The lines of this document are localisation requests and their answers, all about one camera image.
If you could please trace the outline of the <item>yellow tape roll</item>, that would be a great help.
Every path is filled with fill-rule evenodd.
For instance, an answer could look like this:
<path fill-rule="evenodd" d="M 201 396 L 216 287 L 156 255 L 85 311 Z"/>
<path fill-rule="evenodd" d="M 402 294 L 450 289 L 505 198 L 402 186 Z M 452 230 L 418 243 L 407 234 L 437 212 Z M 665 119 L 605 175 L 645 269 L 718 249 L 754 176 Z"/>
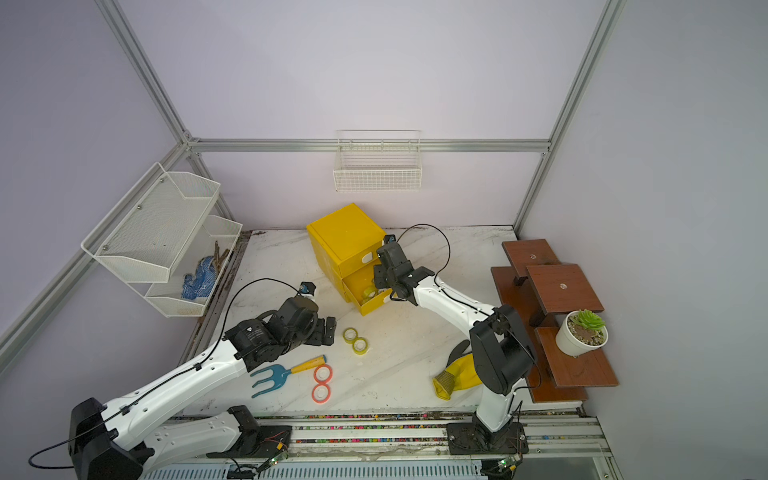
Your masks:
<path fill-rule="evenodd" d="M 345 342 L 353 344 L 358 339 L 358 332 L 355 328 L 349 327 L 342 332 L 342 336 Z"/>
<path fill-rule="evenodd" d="M 363 304 L 375 299 L 379 295 L 379 290 L 375 286 L 367 287 L 362 294 L 361 302 Z"/>
<path fill-rule="evenodd" d="M 355 354 L 364 355 L 369 349 L 369 343 L 365 338 L 358 337 L 352 342 L 352 348 Z"/>

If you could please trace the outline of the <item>yellow drawer cabinet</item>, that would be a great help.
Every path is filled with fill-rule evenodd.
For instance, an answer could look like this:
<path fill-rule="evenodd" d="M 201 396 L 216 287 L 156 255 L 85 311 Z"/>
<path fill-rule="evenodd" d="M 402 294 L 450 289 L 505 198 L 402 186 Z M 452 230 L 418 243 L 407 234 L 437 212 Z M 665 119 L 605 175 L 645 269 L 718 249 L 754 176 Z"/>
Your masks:
<path fill-rule="evenodd" d="M 376 251 L 384 243 L 385 231 L 360 207 L 349 204 L 310 223 L 307 232 L 320 269 L 347 303 L 366 316 L 386 302 L 390 289 L 361 302 L 363 291 L 374 286 Z"/>

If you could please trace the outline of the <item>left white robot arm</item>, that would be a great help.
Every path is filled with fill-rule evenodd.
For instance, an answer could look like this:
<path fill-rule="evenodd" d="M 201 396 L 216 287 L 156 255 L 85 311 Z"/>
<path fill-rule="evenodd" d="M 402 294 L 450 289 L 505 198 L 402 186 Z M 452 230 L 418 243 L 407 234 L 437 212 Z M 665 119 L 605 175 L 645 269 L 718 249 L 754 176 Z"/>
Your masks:
<path fill-rule="evenodd" d="M 332 345 L 337 321 L 320 316 L 314 292 L 314 284 L 304 282 L 279 308 L 222 330 L 213 346 L 148 385 L 106 403 L 88 398 L 76 405 L 61 443 L 76 477 L 138 479 L 199 455 L 227 458 L 275 449 L 289 430 L 275 437 L 263 433 L 244 405 L 209 419 L 168 421 L 218 387 L 299 346 Z"/>

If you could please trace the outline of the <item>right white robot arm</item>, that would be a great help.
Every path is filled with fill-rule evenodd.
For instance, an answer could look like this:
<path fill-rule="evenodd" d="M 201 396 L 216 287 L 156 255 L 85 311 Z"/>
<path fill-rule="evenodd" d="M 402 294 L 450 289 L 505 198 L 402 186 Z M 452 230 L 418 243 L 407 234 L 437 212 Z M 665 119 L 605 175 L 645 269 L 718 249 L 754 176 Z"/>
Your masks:
<path fill-rule="evenodd" d="M 414 267 L 394 235 L 376 250 L 374 285 L 389 289 L 390 299 L 427 309 L 461 331 L 470 342 L 475 372 L 483 386 L 474 417 L 489 433 L 513 418 L 512 403 L 520 381 L 537 364 L 533 342 L 517 312 L 476 301 L 426 267 Z"/>

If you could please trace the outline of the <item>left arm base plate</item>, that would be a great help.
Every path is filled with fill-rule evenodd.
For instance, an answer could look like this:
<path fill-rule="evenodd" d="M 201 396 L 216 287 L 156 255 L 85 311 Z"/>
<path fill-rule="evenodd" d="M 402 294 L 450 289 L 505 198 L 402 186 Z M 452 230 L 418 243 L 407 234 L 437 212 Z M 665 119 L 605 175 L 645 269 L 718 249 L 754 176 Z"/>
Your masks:
<path fill-rule="evenodd" d="M 237 422 L 238 436 L 227 450 L 223 448 L 207 453 L 207 458 L 264 458 L 271 459 L 288 450 L 292 427 L 259 423 L 243 405 L 230 407 L 227 414 Z"/>

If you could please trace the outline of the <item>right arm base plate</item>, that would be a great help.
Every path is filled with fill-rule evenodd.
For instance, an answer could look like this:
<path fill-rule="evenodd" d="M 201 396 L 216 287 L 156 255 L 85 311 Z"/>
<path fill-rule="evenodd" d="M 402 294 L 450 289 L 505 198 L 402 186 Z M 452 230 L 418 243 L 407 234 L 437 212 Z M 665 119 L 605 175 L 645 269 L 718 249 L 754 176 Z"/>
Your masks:
<path fill-rule="evenodd" d="M 448 424 L 446 433 L 452 455 L 525 455 L 529 452 L 523 425 L 513 420 L 491 432 L 473 415 L 470 422 Z"/>

